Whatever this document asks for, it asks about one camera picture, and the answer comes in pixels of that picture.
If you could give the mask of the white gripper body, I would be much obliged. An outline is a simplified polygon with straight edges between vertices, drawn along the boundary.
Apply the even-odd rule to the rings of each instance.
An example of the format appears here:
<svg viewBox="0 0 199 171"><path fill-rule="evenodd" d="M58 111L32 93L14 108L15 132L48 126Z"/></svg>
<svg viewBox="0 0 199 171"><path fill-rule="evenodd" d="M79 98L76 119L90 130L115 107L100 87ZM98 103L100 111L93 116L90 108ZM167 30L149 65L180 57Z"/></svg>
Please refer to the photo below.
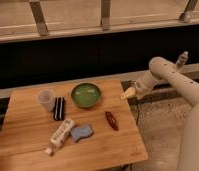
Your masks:
<svg viewBox="0 0 199 171"><path fill-rule="evenodd" d="M138 99L142 99L158 83L159 79L156 76L154 76L150 71L145 72L141 77L134 81L136 97Z"/></svg>

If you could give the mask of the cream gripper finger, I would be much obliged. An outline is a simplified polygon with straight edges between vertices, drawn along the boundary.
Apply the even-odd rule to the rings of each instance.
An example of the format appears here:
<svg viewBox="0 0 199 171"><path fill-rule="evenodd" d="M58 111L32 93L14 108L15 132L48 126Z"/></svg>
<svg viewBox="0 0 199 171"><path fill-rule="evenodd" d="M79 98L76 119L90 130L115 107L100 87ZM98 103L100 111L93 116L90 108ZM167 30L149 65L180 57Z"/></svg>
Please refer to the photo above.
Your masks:
<svg viewBox="0 0 199 171"><path fill-rule="evenodd" d="M121 94L121 98L122 98L123 100L129 99L129 98L134 97L135 94L136 94L136 89L135 89L134 87L129 87L125 92L123 92L123 93Z"/></svg>

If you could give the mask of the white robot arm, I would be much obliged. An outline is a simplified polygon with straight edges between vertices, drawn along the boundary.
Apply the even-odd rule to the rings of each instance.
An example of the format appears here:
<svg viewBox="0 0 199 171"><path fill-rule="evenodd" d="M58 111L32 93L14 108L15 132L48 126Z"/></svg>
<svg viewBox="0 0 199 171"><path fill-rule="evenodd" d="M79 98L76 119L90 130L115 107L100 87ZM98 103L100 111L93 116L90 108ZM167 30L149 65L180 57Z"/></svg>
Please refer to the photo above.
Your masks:
<svg viewBox="0 0 199 171"><path fill-rule="evenodd" d="M141 99L161 80L168 82L192 106L181 138L177 171L199 171L199 83L180 73L177 65L154 57L149 70L121 94L122 99Z"/></svg>

